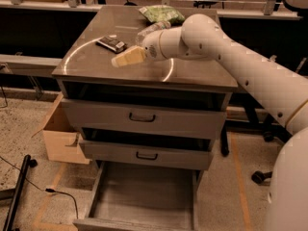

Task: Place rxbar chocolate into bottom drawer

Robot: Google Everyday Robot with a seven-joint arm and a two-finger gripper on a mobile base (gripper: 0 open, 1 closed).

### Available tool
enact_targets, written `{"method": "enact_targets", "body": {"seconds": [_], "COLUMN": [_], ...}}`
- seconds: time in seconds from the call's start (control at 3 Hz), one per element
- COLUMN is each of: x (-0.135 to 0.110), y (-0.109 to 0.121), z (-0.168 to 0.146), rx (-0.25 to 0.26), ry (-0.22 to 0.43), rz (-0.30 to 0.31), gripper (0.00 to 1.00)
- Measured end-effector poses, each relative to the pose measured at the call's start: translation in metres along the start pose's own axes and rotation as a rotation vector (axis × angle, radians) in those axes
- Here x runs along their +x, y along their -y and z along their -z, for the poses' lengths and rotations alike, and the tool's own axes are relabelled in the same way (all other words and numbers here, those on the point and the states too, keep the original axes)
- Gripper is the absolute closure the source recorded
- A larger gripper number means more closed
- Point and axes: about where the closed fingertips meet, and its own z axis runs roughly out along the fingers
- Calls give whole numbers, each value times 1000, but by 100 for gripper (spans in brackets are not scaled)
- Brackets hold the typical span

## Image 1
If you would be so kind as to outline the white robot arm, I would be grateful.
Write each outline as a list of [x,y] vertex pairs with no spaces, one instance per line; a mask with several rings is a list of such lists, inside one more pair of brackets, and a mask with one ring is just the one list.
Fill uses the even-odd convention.
[[204,14],[146,35],[140,46],[114,57],[112,65],[206,57],[221,64],[292,135],[273,168],[265,230],[308,231],[307,78],[235,42]]

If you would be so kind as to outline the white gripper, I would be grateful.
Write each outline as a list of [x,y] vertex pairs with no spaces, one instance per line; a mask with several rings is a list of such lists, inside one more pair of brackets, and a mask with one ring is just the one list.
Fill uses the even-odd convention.
[[160,44],[160,37],[163,31],[154,31],[145,36],[140,46],[134,45],[112,58],[114,67],[123,67],[131,64],[142,63],[147,57],[150,61],[162,61],[163,55]]

